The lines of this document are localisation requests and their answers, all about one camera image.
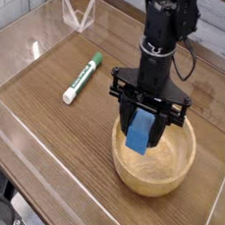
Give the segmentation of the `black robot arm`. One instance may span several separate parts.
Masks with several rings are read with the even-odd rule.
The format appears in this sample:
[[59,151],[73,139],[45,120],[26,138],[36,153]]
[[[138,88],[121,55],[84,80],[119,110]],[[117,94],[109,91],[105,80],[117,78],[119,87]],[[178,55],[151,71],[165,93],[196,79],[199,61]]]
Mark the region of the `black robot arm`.
[[192,50],[197,30],[197,0],[145,0],[146,19],[139,44],[140,65],[112,70],[110,93],[119,101],[127,147],[138,153],[157,147],[169,125],[182,126],[192,100],[170,78],[177,42]]

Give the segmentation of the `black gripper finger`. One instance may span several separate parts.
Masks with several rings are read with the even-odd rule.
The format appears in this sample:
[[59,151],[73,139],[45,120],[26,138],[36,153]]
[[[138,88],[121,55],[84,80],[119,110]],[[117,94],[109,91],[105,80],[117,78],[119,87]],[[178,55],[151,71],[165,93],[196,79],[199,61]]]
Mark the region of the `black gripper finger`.
[[149,147],[157,147],[158,142],[161,139],[162,134],[165,131],[165,127],[167,125],[167,115],[161,113],[155,117],[154,124],[151,126],[151,130],[149,132]]
[[134,115],[137,112],[138,103],[126,95],[121,95],[120,98],[120,124],[122,133],[124,135],[127,134],[129,127],[133,121]]

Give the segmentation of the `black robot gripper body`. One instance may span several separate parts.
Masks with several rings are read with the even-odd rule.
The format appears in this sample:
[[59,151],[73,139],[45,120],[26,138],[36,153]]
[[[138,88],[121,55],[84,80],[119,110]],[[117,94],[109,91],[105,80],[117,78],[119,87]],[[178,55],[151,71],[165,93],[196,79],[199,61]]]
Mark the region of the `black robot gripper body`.
[[138,103],[137,109],[155,117],[163,113],[167,115],[167,125],[182,127],[192,100],[171,79],[171,65],[176,65],[173,55],[152,56],[143,52],[138,68],[111,70],[110,93],[119,103],[121,95],[126,95]]

